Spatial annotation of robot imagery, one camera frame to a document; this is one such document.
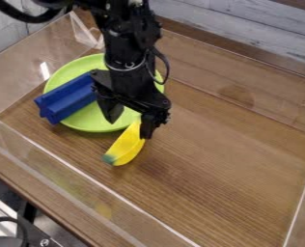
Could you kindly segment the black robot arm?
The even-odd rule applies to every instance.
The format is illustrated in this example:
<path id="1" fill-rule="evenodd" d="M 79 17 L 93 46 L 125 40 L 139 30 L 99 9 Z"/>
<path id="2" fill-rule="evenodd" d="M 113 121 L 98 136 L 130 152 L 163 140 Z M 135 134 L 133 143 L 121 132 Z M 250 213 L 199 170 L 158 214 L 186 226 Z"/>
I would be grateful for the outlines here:
<path id="1" fill-rule="evenodd" d="M 171 101 L 158 90 L 167 80 L 157 77 L 155 61 L 167 57 L 155 43 L 162 38 L 149 0 L 74 0 L 91 12 L 103 37 L 103 69 L 91 71 L 97 103 L 105 119 L 115 123 L 126 108 L 141 114 L 139 137 L 153 137 L 167 123 Z"/>

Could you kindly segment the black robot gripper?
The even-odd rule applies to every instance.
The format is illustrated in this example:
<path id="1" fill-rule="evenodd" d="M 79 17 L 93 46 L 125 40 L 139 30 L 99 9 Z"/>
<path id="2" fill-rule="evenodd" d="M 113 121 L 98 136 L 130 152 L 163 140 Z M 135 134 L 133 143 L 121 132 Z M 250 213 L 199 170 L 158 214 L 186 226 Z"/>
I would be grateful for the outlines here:
<path id="1" fill-rule="evenodd" d="M 171 102 L 158 89 L 163 82 L 157 79 L 155 62 L 133 68 L 93 69 L 90 75 L 105 119 L 114 124 L 125 108 L 131 108 L 142 115 L 139 138 L 150 139 L 155 129 L 167 123 L 171 110 Z"/>

